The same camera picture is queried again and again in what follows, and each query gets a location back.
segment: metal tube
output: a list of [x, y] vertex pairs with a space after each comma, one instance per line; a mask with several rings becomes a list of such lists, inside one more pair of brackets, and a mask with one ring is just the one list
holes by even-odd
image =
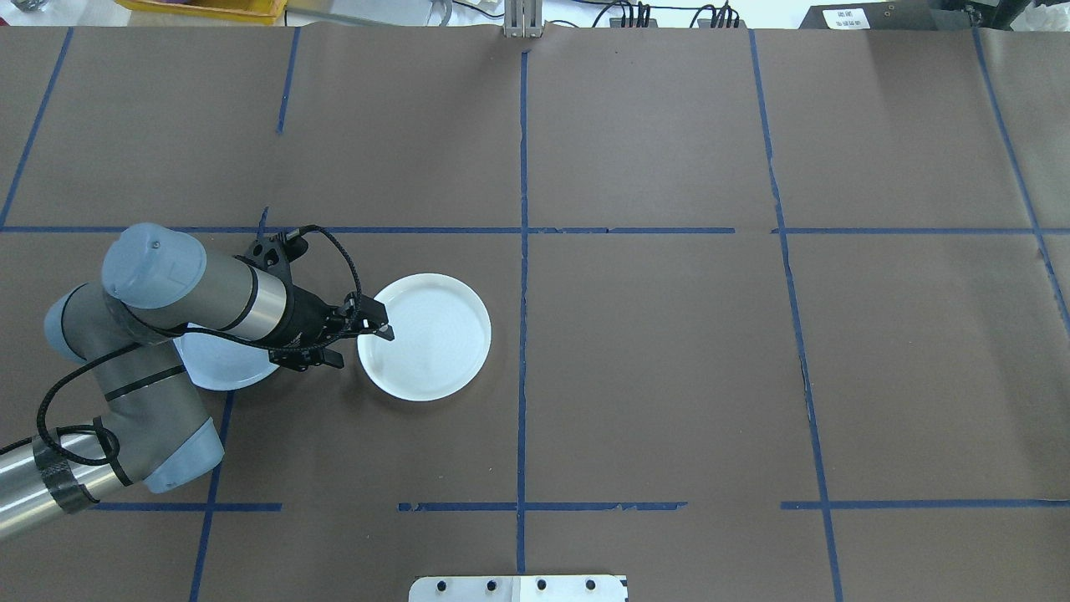
[[[104, 457], [94, 435], [67, 435], [62, 437], [62, 443], [64, 448], [79, 456]], [[123, 489], [110, 466], [73, 464], [71, 470], [75, 480], [96, 499]], [[33, 446], [22, 446], [0, 456], [0, 483], [3, 483], [0, 489], [0, 541], [64, 514], [41, 478], [41, 470], [33, 460]]]

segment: white plate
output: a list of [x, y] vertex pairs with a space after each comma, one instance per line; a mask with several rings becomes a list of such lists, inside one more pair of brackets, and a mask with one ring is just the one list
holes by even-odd
[[356, 353], [380, 389], [430, 402], [475, 379], [490, 352], [490, 317], [468, 284], [442, 274], [415, 274], [388, 284], [376, 299], [386, 306], [395, 340], [363, 336]]
[[260, 383], [278, 369], [268, 352], [211, 335], [189, 334], [174, 340], [194, 385], [211, 391], [233, 391]]

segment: blue tape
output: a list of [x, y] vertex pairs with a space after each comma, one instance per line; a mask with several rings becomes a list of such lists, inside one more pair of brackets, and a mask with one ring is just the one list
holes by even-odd
[[762, 89], [762, 70], [758, 58], [758, 40], [754, 30], [748, 30], [750, 35], [750, 53], [754, 63], [754, 86], [758, 91], [758, 106], [762, 114], [762, 134], [765, 138], [765, 157], [769, 165], [769, 184], [773, 187], [773, 198], [777, 207], [777, 228], [780, 235], [780, 252], [784, 263], [784, 277], [788, 281], [788, 297], [792, 309], [792, 324], [795, 328], [795, 345], [798, 350], [799, 368], [802, 372], [802, 390], [806, 398], [807, 415], [810, 419], [810, 446], [813, 449], [813, 465], [817, 474], [817, 493], [821, 496], [822, 519], [825, 524], [825, 546], [828, 551], [828, 565], [832, 577], [832, 595], [837, 602], [843, 601], [843, 586], [840, 581], [840, 560], [836, 550], [836, 534], [832, 529], [832, 512], [828, 507], [828, 485], [825, 481], [825, 463], [821, 452], [821, 436], [817, 433], [817, 415], [813, 407], [813, 388], [810, 385], [810, 367], [806, 357], [806, 342], [802, 340], [802, 322], [799, 319], [798, 297], [795, 293], [795, 276], [792, 274], [791, 258], [785, 233], [784, 211], [780, 199], [780, 186], [773, 169], [773, 136], [769, 133], [769, 117], [765, 107], [765, 92]]
[[290, 64], [286, 67], [286, 83], [282, 84], [282, 102], [278, 107], [278, 125], [275, 132], [282, 133], [286, 124], [286, 107], [290, 104], [290, 84], [293, 83], [293, 65], [297, 61], [297, 43], [301, 41], [301, 28], [293, 28], [293, 42], [290, 45]]
[[517, 574], [526, 569], [524, 530], [528, 501], [528, 53], [520, 53], [520, 385], [517, 391]]
[[[1031, 234], [1029, 228], [784, 228], [786, 234]], [[769, 233], [780, 233], [774, 228]]]
[[[259, 233], [259, 226], [167, 226], [187, 233]], [[274, 229], [292, 230], [297, 226], [277, 226]], [[364, 234], [518, 234], [515, 227], [438, 227], [438, 226], [325, 226], [334, 233]], [[127, 226], [4, 226], [0, 231], [9, 233], [108, 233], [121, 232]]]
[[529, 501], [528, 510], [532, 512], [607, 512], [611, 510], [675, 512], [686, 506], [686, 501]]
[[984, 88], [989, 92], [989, 102], [992, 103], [992, 112], [995, 114], [996, 124], [999, 126], [999, 136], [1003, 137], [1004, 146], [1007, 149], [1007, 158], [1010, 159], [1011, 169], [1014, 171], [1014, 179], [1018, 181], [1018, 188], [1022, 194], [1022, 202], [1025, 203], [1025, 212], [1029, 215], [1029, 223], [1033, 226], [1034, 234], [1037, 236], [1037, 246], [1040, 247], [1040, 254], [1044, 259], [1044, 268], [1048, 269], [1048, 280], [1052, 284], [1052, 292], [1055, 293], [1059, 315], [1063, 317], [1063, 328], [1066, 330], [1067, 336], [1070, 336], [1070, 313], [1067, 312], [1066, 298], [1063, 296], [1063, 287], [1059, 285], [1059, 278], [1055, 275], [1055, 267], [1052, 266], [1052, 257], [1048, 252], [1048, 244], [1044, 242], [1044, 234], [1040, 229], [1037, 212], [1033, 207], [1029, 189], [1025, 186], [1025, 177], [1022, 176], [1022, 169], [1018, 164], [1018, 155], [1014, 153], [1014, 144], [1010, 141], [1007, 125], [1004, 123], [1003, 111], [999, 110], [999, 102], [996, 101], [995, 89], [992, 87], [992, 78], [989, 76], [989, 64], [984, 58], [984, 46], [981, 44], [980, 30], [974, 28], [973, 33], [974, 48], [977, 50], [977, 62], [980, 64], [981, 76], [984, 78]]
[[4, 199], [3, 209], [0, 210], [0, 227], [3, 227], [7, 221], [7, 213], [11, 212], [11, 205], [15, 201], [15, 192], [18, 191], [18, 183], [22, 179], [22, 170], [26, 169], [26, 161], [30, 159], [33, 141], [37, 138], [41, 120], [45, 117], [45, 108], [48, 106], [48, 99], [52, 96], [52, 90], [56, 89], [56, 80], [59, 79], [60, 70], [63, 68], [63, 60], [66, 59], [72, 37], [74, 37], [74, 28], [68, 27], [67, 33], [63, 37], [63, 45], [60, 46], [60, 53], [56, 58], [56, 66], [52, 67], [52, 75], [48, 78], [45, 94], [41, 97], [41, 106], [37, 107], [37, 114], [33, 118], [33, 125], [30, 126], [30, 135], [27, 136], [26, 145], [22, 146], [22, 155], [19, 156], [18, 165], [15, 167], [15, 175], [11, 179], [11, 187], [7, 188], [7, 197]]
[[[234, 392], [227, 392], [227, 402], [223, 407], [223, 420], [219, 422], [219, 442], [224, 447], [227, 445], [227, 433], [230, 431], [230, 415], [234, 410]], [[194, 565], [194, 580], [189, 586], [189, 602], [197, 602], [200, 596], [201, 576], [204, 574], [204, 558], [208, 556], [208, 541], [212, 535], [212, 515], [215, 513], [215, 496], [219, 491], [219, 473], [223, 470], [220, 462], [212, 469], [212, 483], [208, 489], [208, 504], [204, 509], [204, 523], [201, 525], [201, 539], [197, 546], [197, 564]]]
[[398, 512], [514, 512], [511, 501], [422, 501], [416, 506], [399, 504]]
[[531, 228], [533, 234], [734, 234], [735, 228]]
[[[638, 512], [675, 512], [687, 506], [686, 501], [526, 501], [524, 512], [607, 512], [612, 510]], [[398, 512], [514, 512], [518, 506], [511, 501], [422, 501], [399, 504]]]
[[207, 504], [185, 503], [137, 503], [137, 501], [102, 501], [92, 510], [100, 512], [204, 512]]
[[[1068, 508], [1070, 499], [847, 499], [829, 501], [832, 510], [919, 510], [947, 508]], [[781, 510], [821, 510], [820, 501], [782, 501]]]

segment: cable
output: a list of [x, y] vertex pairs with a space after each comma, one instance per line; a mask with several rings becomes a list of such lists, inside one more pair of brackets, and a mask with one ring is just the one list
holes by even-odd
[[487, 18], [491, 18], [491, 19], [500, 19], [500, 18], [502, 18], [502, 17], [505, 16], [505, 13], [502, 13], [501, 15], [492, 15], [492, 14], [488, 13], [487, 11], [484, 11], [479, 6], [473, 6], [472, 4], [469, 4], [468, 2], [461, 2], [460, 0], [454, 0], [454, 4], [457, 4], [458, 6], [464, 6], [465, 9], [472, 9], [473, 11], [475, 11], [477, 13], [480, 13], [483, 16], [485, 16]]
[[702, 11], [705, 11], [706, 9], [709, 9], [710, 11], [714, 12], [714, 15], [710, 17], [710, 21], [717, 19], [717, 6], [714, 6], [713, 4], [706, 4], [694, 12], [694, 16], [691, 17], [691, 25], [687, 26], [688, 29], [691, 29], [692, 27], [694, 27], [694, 24], [699, 22], [699, 16], [702, 15]]
[[439, 21], [439, 27], [447, 27], [449, 17], [454, 16], [454, 3], [450, 0], [439, 1], [442, 2], [442, 20]]
[[37, 435], [41, 437], [41, 441], [43, 441], [46, 446], [51, 448], [52, 451], [70, 460], [71, 462], [85, 464], [86, 466], [104, 466], [105, 464], [111, 464], [112, 462], [114, 462], [114, 460], [119, 457], [119, 438], [116, 437], [116, 434], [109, 431], [108, 429], [101, 427], [100, 430], [97, 430], [95, 427], [91, 427], [88, 425], [79, 425], [77, 427], [64, 427], [60, 430], [70, 432], [71, 429], [77, 429], [78, 431], [75, 432], [89, 432], [96, 434], [96, 436], [102, 439], [101, 447], [104, 448], [104, 458], [94, 460], [91, 458], [85, 458], [78, 456], [74, 452], [70, 452], [66, 449], [64, 449], [59, 442], [52, 438], [51, 433], [48, 432], [48, 426], [46, 423], [45, 418], [48, 415], [48, 406], [51, 405], [52, 400], [56, 398], [56, 393], [59, 393], [60, 389], [65, 387], [68, 383], [71, 383], [75, 379], [78, 379], [79, 376], [103, 365], [104, 362], [113, 360], [120, 356], [125, 356], [126, 354], [129, 354], [131, 352], [139, 348], [141, 348], [140, 343], [131, 343], [129, 345], [116, 350], [110, 354], [105, 354], [100, 358], [96, 358], [95, 360], [87, 362], [86, 365], [79, 367], [71, 374], [64, 376], [63, 379], [60, 379], [56, 383], [56, 385], [52, 385], [52, 388], [49, 389], [47, 393], [45, 393], [45, 398], [41, 400], [41, 406], [37, 408]]
[[[56, 431], [61, 436], [62, 435], [97, 435], [97, 436], [100, 436], [100, 433], [97, 433], [96, 429], [94, 429], [93, 426], [91, 426], [91, 425], [75, 425], [74, 427], [60, 427]], [[109, 442], [109, 444], [112, 444], [112, 445], [114, 445], [117, 447], [119, 446], [119, 439], [110, 439], [109, 438], [108, 442]], [[22, 446], [30, 445], [32, 443], [33, 443], [33, 437], [27, 437], [25, 439], [19, 439], [17, 442], [13, 443], [13, 444], [9, 444], [9, 445], [0, 448], [0, 456], [3, 456], [3, 454], [5, 454], [7, 452], [11, 452], [11, 451], [15, 451], [18, 448], [20, 448]]]
[[603, 5], [602, 10], [598, 12], [598, 16], [595, 17], [595, 22], [591, 24], [591, 27], [592, 28], [598, 27], [598, 21], [601, 20], [602, 15], [605, 15], [606, 12], [612, 9], [613, 6], [621, 6], [621, 25], [623, 26], [625, 17], [631, 13], [632, 9], [631, 2], [628, 2], [627, 0], [613, 0], [613, 2]]

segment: black cable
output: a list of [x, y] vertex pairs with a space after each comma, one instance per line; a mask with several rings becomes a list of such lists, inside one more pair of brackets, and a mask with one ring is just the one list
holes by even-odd
[[[96, 429], [94, 429], [92, 425], [75, 425], [73, 427], [60, 427], [56, 431], [57, 431], [57, 433], [59, 435], [97, 435], [97, 436], [100, 436], [100, 433], [96, 432]], [[119, 439], [113, 439], [112, 441], [112, 439], [109, 438], [108, 442], [109, 442], [109, 445], [113, 445], [113, 446], [118, 446], [119, 445]], [[27, 437], [25, 439], [19, 439], [17, 442], [13, 443], [13, 444], [9, 444], [9, 445], [0, 448], [0, 456], [3, 456], [3, 454], [5, 454], [7, 452], [11, 452], [11, 451], [15, 451], [18, 448], [20, 448], [22, 446], [30, 445], [32, 443], [33, 443], [33, 437]]]
[[501, 15], [492, 15], [492, 14], [488, 13], [487, 11], [484, 11], [479, 6], [473, 6], [472, 4], [469, 4], [468, 2], [460, 2], [459, 0], [454, 0], [454, 4], [457, 4], [458, 6], [464, 6], [465, 9], [472, 9], [473, 11], [475, 11], [477, 13], [480, 13], [480, 14], [483, 14], [483, 16], [485, 16], [487, 18], [491, 18], [491, 19], [500, 19], [500, 18], [502, 18], [502, 17], [505, 16], [505, 13], [502, 13]]
[[627, 12], [625, 12], [625, 7], [628, 9], [628, 12], [630, 12], [631, 2], [628, 2], [627, 0], [613, 0], [613, 2], [610, 2], [609, 4], [602, 6], [602, 10], [598, 12], [598, 16], [595, 17], [595, 22], [591, 24], [591, 27], [592, 28], [598, 27], [598, 21], [601, 20], [602, 15], [605, 15], [606, 11], [609, 11], [613, 6], [621, 6], [621, 25], [624, 25], [624, 19], [625, 16], [627, 15]]
[[5, 453], [7, 453], [10, 451], [15, 451], [18, 448], [20, 448], [20, 447], [22, 447], [22, 446], [25, 446], [27, 444], [30, 444], [31, 442], [33, 442], [33, 437], [27, 437], [25, 439], [19, 439], [17, 442], [13, 443], [13, 444], [9, 444], [9, 445], [0, 448], [0, 456], [3, 456], [3, 454], [5, 454]]
[[[735, 16], [735, 25], [733, 26], [733, 15]], [[720, 11], [715, 15], [715, 19], [709, 21], [709, 27], [717, 27], [719, 29], [730, 29], [732, 27], [739, 27], [739, 12], [736, 11], [729, 4], [729, 0], [724, 0], [724, 5], [721, 6]]]
[[119, 438], [116, 437], [114, 433], [103, 427], [100, 430], [97, 430], [96, 428], [90, 427], [88, 425], [62, 428], [60, 431], [78, 429], [78, 432], [95, 433], [97, 437], [102, 438], [102, 441], [107, 442], [108, 448], [104, 450], [104, 458], [102, 459], [85, 458], [74, 452], [67, 451], [66, 449], [63, 448], [63, 446], [60, 445], [59, 442], [54, 439], [51, 433], [48, 432], [48, 425], [46, 423], [45, 418], [48, 415], [48, 406], [51, 405], [52, 400], [56, 398], [56, 393], [59, 393], [60, 389], [65, 387], [68, 383], [71, 383], [75, 379], [78, 379], [79, 376], [103, 365], [104, 362], [113, 360], [119, 356], [124, 356], [126, 354], [129, 354], [131, 352], [139, 348], [141, 348], [139, 343], [131, 343], [129, 345], [116, 350], [110, 354], [105, 354], [100, 358], [96, 358], [95, 360], [87, 362], [86, 365], [79, 367], [71, 374], [64, 376], [63, 379], [60, 379], [56, 383], [56, 385], [52, 385], [52, 388], [49, 389], [47, 393], [45, 393], [45, 398], [41, 400], [41, 406], [37, 408], [37, 435], [41, 437], [41, 441], [43, 441], [46, 446], [51, 448], [52, 451], [70, 460], [71, 462], [77, 462], [78, 464], [85, 464], [86, 466], [104, 466], [105, 464], [111, 464], [116, 460], [116, 458], [119, 457]]
[[691, 25], [687, 26], [688, 29], [691, 29], [692, 27], [694, 27], [694, 24], [699, 22], [699, 16], [702, 15], [702, 11], [705, 11], [706, 9], [709, 9], [710, 11], [714, 12], [714, 15], [710, 17], [710, 21], [717, 18], [717, 6], [714, 6], [713, 4], [706, 4], [694, 12], [694, 16], [691, 17]]

